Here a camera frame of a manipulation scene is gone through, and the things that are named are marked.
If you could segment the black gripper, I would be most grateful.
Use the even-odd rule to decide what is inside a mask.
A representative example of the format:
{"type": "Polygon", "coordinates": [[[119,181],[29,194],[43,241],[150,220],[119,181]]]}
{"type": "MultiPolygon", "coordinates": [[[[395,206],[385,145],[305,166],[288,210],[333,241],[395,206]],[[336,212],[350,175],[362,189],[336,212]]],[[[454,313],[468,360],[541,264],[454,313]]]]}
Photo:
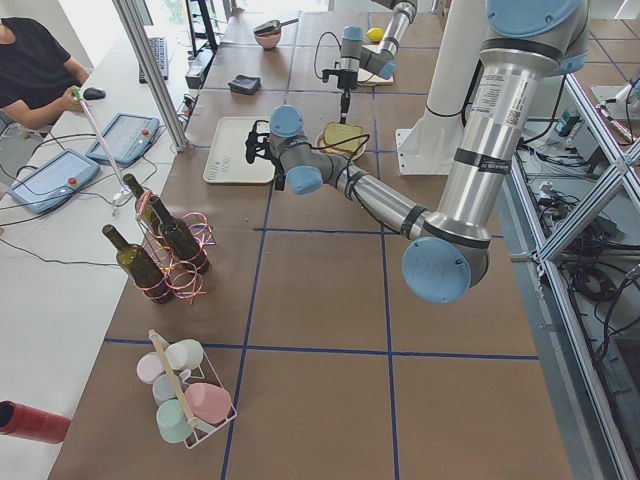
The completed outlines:
{"type": "Polygon", "coordinates": [[[337,87],[342,91],[339,122],[346,124],[350,92],[357,88],[358,83],[358,61],[355,59],[341,59],[335,64],[335,67],[338,77],[337,87]]]}
{"type": "Polygon", "coordinates": [[[271,145],[268,133],[259,135],[259,151],[263,159],[269,160],[275,168],[274,189],[276,191],[284,191],[286,173],[280,159],[271,151],[271,145]]]}

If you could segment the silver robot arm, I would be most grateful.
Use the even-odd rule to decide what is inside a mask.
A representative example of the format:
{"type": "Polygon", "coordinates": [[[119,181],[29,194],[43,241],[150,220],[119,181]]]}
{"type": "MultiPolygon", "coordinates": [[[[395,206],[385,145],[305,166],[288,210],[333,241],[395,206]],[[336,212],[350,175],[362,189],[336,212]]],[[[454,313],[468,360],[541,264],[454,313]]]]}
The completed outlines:
{"type": "Polygon", "coordinates": [[[339,122],[345,124],[350,107],[351,92],[357,88],[358,74],[365,70],[384,80],[390,79],[396,71],[395,60],[400,42],[418,12],[416,1],[377,1],[393,12],[393,16],[382,35],[376,50],[362,47],[363,30],[357,26],[347,26],[343,30],[340,59],[333,70],[325,69],[322,81],[331,75],[337,76],[337,87],[342,91],[339,122]]]}
{"type": "Polygon", "coordinates": [[[278,107],[269,132],[251,133],[246,156],[276,169],[278,189],[298,195],[331,185],[374,218],[405,236],[402,272],[420,298],[447,303],[485,275],[491,236],[486,224],[528,117],[539,83],[580,69],[586,55],[585,1],[490,1],[481,43],[483,67],[467,124],[439,206],[429,211],[346,157],[319,151],[303,131],[300,111],[278,107]]]}

